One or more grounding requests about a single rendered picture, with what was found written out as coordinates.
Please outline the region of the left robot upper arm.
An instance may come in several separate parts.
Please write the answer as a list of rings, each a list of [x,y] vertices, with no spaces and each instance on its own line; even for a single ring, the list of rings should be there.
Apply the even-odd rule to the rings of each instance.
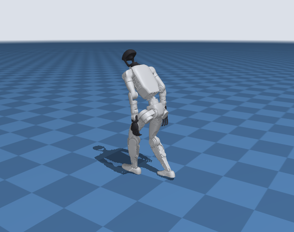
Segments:
[[[125,81],[126,87],[132,95],[132,99],[137,99],[138,93],[135,91],[133,80],[132,80],[132,70],[129,69],[122,74],[122,79]]]

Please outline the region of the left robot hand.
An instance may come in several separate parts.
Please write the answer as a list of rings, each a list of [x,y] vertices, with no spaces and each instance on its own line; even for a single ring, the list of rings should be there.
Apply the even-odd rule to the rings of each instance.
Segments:
[[[138,118],[137,118],[137,115],[135,116],[135,121],[132,120],[132,125],[131,125],[131,131],[133,133],[133,135],[136,135],[136,136],[140,136],[141,134],[139,133],[139,128],[138,128]]]

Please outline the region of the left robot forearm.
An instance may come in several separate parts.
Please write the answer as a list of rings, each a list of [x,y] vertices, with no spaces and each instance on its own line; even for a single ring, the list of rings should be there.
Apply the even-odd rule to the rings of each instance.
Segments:
[[[131,115],[132,115],[131,119],[135,120],[135,116],[138,115],[137,101],[132,100],[132,95],[130,92],[128,93],[128,97],[129,97],[129,102],[131,106]]]

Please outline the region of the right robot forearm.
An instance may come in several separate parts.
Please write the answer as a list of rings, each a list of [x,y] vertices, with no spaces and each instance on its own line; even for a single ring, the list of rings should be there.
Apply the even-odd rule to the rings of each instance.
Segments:
[[[163,104],[163,107],[166,106],[166,89],[163,92],[159,93],[160,102]]]

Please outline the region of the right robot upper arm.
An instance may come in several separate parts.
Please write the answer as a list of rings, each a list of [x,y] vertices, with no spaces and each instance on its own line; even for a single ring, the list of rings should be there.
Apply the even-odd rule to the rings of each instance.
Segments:
[[[159,92],[163,92],[164,90],[165,90],[165,85],[164,85],[164,83],[162,82],[162,80],[159,78],[159,76],[157,75],[157,73],[156,73],[156,70],[153,68],[153,67],[149,67],[150,69],[151,69],[151,71],[152,71],[152,73],[153,73],[153,75],[154,75],[154,77],[155,77],[155,79],[156,79],[156,81],[158,82],[158,85],[159,85]]]

